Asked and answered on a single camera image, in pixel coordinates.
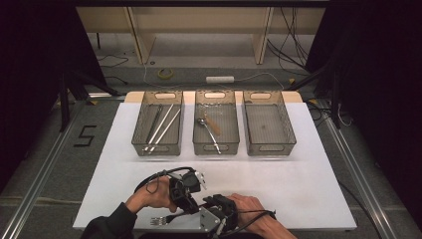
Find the gray floor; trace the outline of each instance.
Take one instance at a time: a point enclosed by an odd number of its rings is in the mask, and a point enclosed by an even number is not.
[[[304,37],[304,39],[309,39],[308,41],[304,40],[304,44],[308,44],[309,48],[312,36]],[[95,36],[92,36],[92,40],[93,46],[96,47]],[[281,70],[277,58],[272,57],[269,53],[266,54],[264,65],[255,65],[251,49],[249,36],[162,36],[154,44],[145,79],[149,83],[163,87],[182,85],[178,88],[193,90],[197,87],[192,84],[204,84],[206,76],[230,75],[235,76],[236,79],[244,79],[260,73],[271,73],[277,76],[285,86],[289,84],[291,78],[295,78],[297,81],[302,78],[302,76]],[[117,79],[108,78],[107,82],[112,88],[122,93],[156,89],[144,81],[145,68],[136,61],[130,37],[115,34],[104,35],[102,49],[96,50],[96,52],[99,57],[108,54],[129,57],[127,62],[118,67],[103,68],[106,76],[119,77],[128,82],[128,85],[125,85]],[[107,60],[108,62],[101,61],[101,64],[112,66],[121,61],[113,58]],[[293,71],[298,70],[289,65],[284,65],[284,67],[293,69]],[[175,75],[170,82],[163,82],[156,77],[156,72],[161,68],[174,70]],[[264,90],[278,88],[279,85],[269,75],[262,75],[253,80],[230,85],[230,87]],[[88,89],[90,92],[98,91],[91,87]],[[300,90],[304,99],[313,95],[312,89],[313,85],[309,85]],[[78,214],[120,102],[120,100],[98,100],[94,104],[83,106],[19,238],[79,238],[81,236],[81,231],[72,228],[73,221]],[[318,112],[311,111],[311,113],[317,118]],[[316,128],[334,174],[358,199],[362,200],[344,158],[328,129],[326,123],[328,120],[323,118],[316,120]],[[60,123],[60,108],[54,106],[36,143],[32,146],[28,158],[22,161],[1,194],[0,228],[6,228],[9,219],[19,206],[20,200],[36,178],[59,135]],[[77,143],[87,142],[86,139],[79,138],[79,133],[84,125],[97,126],[86,131],[94,136],[92,144],[89,147],[74,147]],[[415,225],[382,171],[373,161],[358,128],[354,125],[343,126],[341,132],[345,135],[376,198],[387,214],[397,238],[422,238],[421,231]],[[376,238],[376,232],[363,210],[346,191],[343,191],[343,194],[356,219],[358,226],[355,230],[348,232],[294,231],[294,234],[298,238]]]

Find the tape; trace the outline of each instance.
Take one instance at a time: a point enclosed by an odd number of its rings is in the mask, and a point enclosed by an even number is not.
[[[161,69],[158,71],[158,78],[161,80],[169,80],[173,77],[174,73],[171,69]]]

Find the fork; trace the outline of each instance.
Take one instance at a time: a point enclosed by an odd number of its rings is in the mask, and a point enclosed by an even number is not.
[[[151,217],[151,220],[149,221],[149,223],[150,223],[150,225],[153,225],[153,226],[167,225],[174,218],[179,217],[179,216],[183,216],[183,215],[187,215],[187,214],[189,214],[189,213],[181,212],[179,214],[168,215],[168,216],[165,216],[165,217]]]

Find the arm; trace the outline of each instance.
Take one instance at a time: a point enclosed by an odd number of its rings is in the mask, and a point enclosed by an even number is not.
[[[136,213],[143,207],[167,207],[171,212],[175,212],[177,207],[170,200],[169,183],[168,177],[162,176],[149,183],[148,190],[153,193],[148,192],[146,186],[139,188],[125,203],[121,203],[110,217],[92,220],[81,238],[131,238]]]
[[[242,196],[239,194],[232,194],[228,196],[230,200],[236,203],[236,207],[239,211],[251,211],[251,210],[264,210],[263,205],[256,197]],[[259,212],[250,213],[239,213],[239,226],[243,226]],[[258,219],[246,228],[247,231],[256,233],[265,239],[294,239],[296,238],[286,227],[279,221],[272,218],[270,215],[266,215]]]

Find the sleeve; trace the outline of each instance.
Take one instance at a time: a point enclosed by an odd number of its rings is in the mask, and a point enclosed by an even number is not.
[[[124,203],[110,217],[98,217],[85,229],[81,239],[132,238],[132,230],[137,216]]]

